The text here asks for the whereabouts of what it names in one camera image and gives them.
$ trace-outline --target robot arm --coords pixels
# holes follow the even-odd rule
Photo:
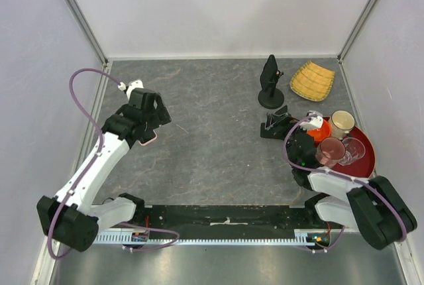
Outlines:
[[[98,232],[120,222],[131,220],[141,199],[122,194],[104,205],[92,205],[100,187],[135,142],[146,145],[157,135],[158,127],[171,121],[159,93],[144,89],[142,82],[135,81],[127,88],[128,104],[110,116],[102,127],[104,143],[97,152],[99,140],[74,176],[53,198],[43,196],[37,204],[44,234],[48,234],[52,218],[60,203],[69,194],[64,209],[56,223],[53,238],[78,251],[85,251],[94,242]],[[97,154],[95,162],[86,170],[74,190],[72,184]]]
[[[403,233],[398,219],[383,204],[380,198],[370,193],[362,184],[375,189],[396,211],[405,225],[406,233],[417,228],[417,221],[405,205],[389,180],[382,176],[373,179],[353,178],[341,180],[328,168],[323,168],[315,157],[313,138],[306,130],[322,125],[322,115],[310,111],[314,117],[299,124],[286,146],[289,160],[303,169],[292,167],[292,174],[299,186],[319,192],[305,202],[305,206],[317,221],[335,222],[361,233],[375,249],[383,249],[401,239]],[[261,124],[260,136],[270,139],[285,139],[297,123],[287,106],[273,114],[267,114],[266,123]],[[304,169],[317,169],[316,172]]]

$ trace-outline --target white wall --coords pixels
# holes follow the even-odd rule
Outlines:
[[[100,63],[64,0],[0,6],[0,275],[2,284],[26,285],[43,238],[36,203],[71,176],[87,125],[68,80]],[[97,81],[76,83],[86,107]]]
[[[338,54],[367,0],[77,0],[108,57]]]
[[[418,220],[412,233],[424,268],[424,0],[380,0],[345,61],[377,171]]]

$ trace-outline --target orange cup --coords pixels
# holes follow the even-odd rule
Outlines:
[[[307,131],[306,133],[313,137],[314,142],[320,143],[327,137],[331,136],[331,126],[328,121],[324,120],[320,129],[313,129],[312,131]]]

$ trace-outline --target pink cup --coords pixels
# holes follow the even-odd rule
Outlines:
[[[320,164],[332,168],[343,158],[345,152],[346,148],[339,139],[328,137],[317,147],[315,157]]]

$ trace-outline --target clear glass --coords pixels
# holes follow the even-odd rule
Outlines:
[[[355,118],[348,111],[335,111],[330,119],[331,136],[343,139],[355,126]]]
[[[346,153],[344,154],[344,157],[339,160],[339,164],[341,164],[342,166],[353,164],[355,161],[365,156],[365,146],[359,139],[345,138],[343,139],[342,143],[346,148]]]
[[[319,144],[315,157],[320,164],[332,168],[343,158],[345,151],[346,148],[339,139],[327,137]]]

